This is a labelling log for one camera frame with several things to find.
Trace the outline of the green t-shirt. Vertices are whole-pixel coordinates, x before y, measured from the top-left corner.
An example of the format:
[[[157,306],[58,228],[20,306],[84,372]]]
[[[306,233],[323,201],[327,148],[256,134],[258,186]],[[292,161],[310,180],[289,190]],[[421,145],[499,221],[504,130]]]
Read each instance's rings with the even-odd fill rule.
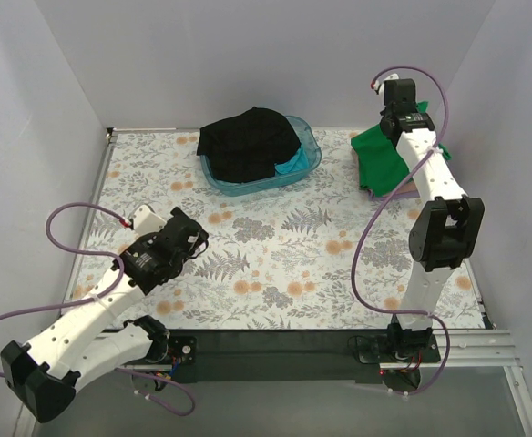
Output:
[[[351,147],[360,188],[373,198],[387,196],[409,174],[408,166],[378,125],[352,137]]]

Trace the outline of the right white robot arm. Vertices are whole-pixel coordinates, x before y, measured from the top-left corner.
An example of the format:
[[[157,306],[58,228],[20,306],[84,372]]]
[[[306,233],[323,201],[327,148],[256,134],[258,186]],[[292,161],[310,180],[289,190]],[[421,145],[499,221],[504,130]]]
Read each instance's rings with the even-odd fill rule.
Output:
[[[435,347],[437,303],[454,270],[474,251],[485,206],[481,198],[469,197],[452,175],[432,119],[417,106],[414,80],[391,75],[378,92],[384,99],[380,129],[410,170],[422,201],[408,239],[411,277],[387,328],[388,354],[404,362]]]

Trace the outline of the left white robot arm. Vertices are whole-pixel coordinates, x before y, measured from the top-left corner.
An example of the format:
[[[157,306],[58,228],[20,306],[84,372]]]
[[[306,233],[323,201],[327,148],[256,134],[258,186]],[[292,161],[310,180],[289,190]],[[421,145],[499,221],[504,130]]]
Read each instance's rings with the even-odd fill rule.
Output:
[[[100,335],[155,288],[175,279],[185,263],[208,246],[207,231],[179,208],[167,219],[148,206],[128,220],[138,237],[114,255],[110,268],[84,303],[25,343],[11,341],[1,350],[6,385],[35,419],[59,416],[89,383],[131,361],[164,361],[171,350],[169,330],[143,316]]]

